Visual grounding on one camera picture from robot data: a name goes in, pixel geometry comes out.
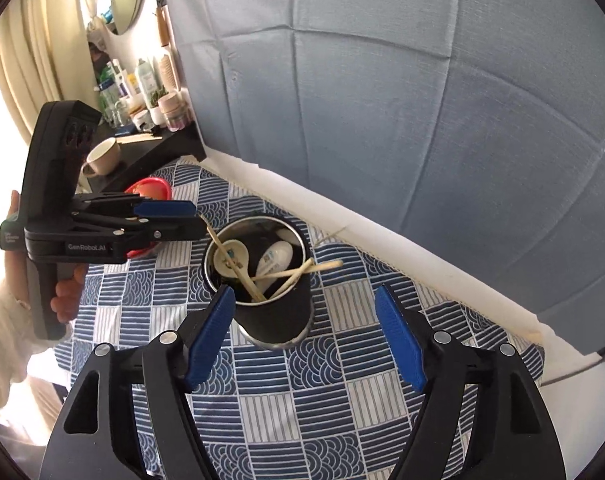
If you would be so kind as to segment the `person's left hand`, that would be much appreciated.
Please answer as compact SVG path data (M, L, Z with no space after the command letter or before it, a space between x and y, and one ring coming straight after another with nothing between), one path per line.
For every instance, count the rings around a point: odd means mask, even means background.
M23 252L4 252L5 281L12 295L20 301L29 302L26 256ZM89 266L75 266L74 274L56 284L51 310L61 323L73 321L79 311L84 280Z

